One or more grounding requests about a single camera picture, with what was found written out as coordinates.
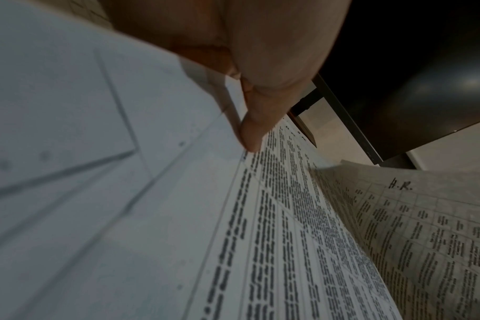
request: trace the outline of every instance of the paper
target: paper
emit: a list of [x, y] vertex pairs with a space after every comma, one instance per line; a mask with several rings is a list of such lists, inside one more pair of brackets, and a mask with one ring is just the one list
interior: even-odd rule
[[239, 81], [8, 13], [0, 159], [22, 165], [0, 168], [0, 320], [480, 318], [479, 175], [336, 167], [288, 117], [247, 153]]

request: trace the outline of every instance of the hand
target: hand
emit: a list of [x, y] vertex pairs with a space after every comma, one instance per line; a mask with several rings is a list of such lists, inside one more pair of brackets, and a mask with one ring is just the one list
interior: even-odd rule
[[240, 78], [248, 112], [243, 145], [289, 111], [317, 73], [350, 0], [102, 0], [121, 32]]

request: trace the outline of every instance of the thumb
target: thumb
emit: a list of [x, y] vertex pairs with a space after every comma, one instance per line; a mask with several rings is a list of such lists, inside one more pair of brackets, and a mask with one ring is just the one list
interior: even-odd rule
[[283, 90], [254, 87], [245, 93], [248, 112], [240, 126], [244, 147], [250, 152], [261, 149], [262, 138], [282, 119], [296, 102], [299, 85]]

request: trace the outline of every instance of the dot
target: dot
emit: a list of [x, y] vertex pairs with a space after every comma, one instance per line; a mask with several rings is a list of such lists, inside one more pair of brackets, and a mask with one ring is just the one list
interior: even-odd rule
[[40, 152], [40, 161], [47, 162], [50, 160], [50, 151], [42, 151]]
[[6, 159], [0, 161], [0, 170], [2, 171], [10, 171], [12, 168], [12, 163]]

